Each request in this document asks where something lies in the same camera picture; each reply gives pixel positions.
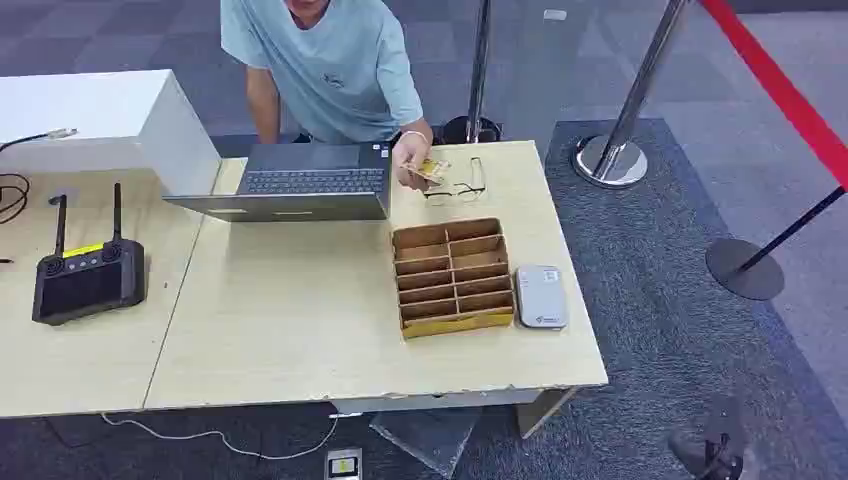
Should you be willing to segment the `person's left hand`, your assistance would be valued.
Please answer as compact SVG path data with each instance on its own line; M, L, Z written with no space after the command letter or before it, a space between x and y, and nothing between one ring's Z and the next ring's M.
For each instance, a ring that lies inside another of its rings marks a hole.
M418 170L428 158L431 146L431 135L415 130L398 137L392 150L392 161L395 176L402 186L421 192L429 188L429 181Z

